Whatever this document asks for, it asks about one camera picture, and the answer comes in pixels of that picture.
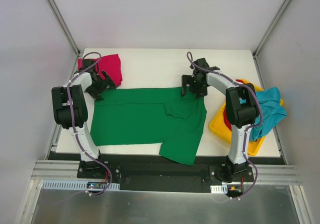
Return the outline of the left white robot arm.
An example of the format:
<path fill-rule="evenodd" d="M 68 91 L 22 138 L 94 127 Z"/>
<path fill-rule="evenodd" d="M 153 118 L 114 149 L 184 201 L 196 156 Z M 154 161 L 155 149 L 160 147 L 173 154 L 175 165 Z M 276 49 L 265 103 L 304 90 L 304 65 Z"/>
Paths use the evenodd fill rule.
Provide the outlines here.
<path fill-rule="evenodd" d="M 79 169 L 101 178 L 106 167 L 100 150 L 94 144 L 87 121 L 89 118 L 85 93 L 94 101 L 103 99 L 102 93 L 117 86 L 105 70 L 99 74 L 98 60 L 84 59 L 69 82 L 51 90 L 53 116 L 56 124 L 72 136 L 80 152 Z"/>

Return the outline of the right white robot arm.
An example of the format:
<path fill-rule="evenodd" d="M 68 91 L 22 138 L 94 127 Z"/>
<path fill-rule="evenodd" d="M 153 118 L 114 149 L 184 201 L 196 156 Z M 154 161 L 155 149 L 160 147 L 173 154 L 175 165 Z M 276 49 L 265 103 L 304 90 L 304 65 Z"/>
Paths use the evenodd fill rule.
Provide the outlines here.
<path fill-rule="evenodd" d="M 197 98 L 208 94 L 208 87 L 214 87 L 225 96 L 227 120 L 231 124 L 231 147 L 226 156 L 224 166 L 215 171 L 219 181 L 231 183 L 242 177 L 249 168 L 248 144 L 251 129 L 255 120 L 262 117 L 262 110 L 256 97 L 254 85 L 233 80 L 218 67 L 210 67 L 205 58 L 193 60 L 191 52 L 187 52 L 191 75 L 181 77 L 181 96 L 187 90 Z"/>

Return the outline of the green t shirt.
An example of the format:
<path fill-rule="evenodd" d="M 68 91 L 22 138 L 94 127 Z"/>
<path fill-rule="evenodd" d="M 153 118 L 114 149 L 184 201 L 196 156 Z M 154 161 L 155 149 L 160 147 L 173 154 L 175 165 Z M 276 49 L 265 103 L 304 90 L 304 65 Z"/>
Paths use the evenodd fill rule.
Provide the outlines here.
<path fill-rule="evenodd" d="M 180 87 L 114 89 L 94 104 L 91 137 L 96 146 L 161 144 L 159 154 L 192 166 L 204 131 L 203 97 Z"/>

